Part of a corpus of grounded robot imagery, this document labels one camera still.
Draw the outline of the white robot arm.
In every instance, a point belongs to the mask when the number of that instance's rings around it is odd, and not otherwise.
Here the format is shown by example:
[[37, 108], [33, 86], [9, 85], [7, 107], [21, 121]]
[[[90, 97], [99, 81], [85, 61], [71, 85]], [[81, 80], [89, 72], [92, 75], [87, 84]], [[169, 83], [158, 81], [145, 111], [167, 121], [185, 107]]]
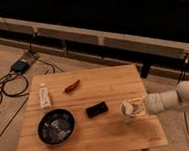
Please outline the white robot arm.
[[172, 91], [163, 91], [163, 93], [153, 93], [145, 96], [142, 107], [130, 108], [129, 113], [137, 115], [145, 110], [148, 114], [154, 115], [164, 111], [189, 111], [189, 81], [184, 80], [176, 85]]

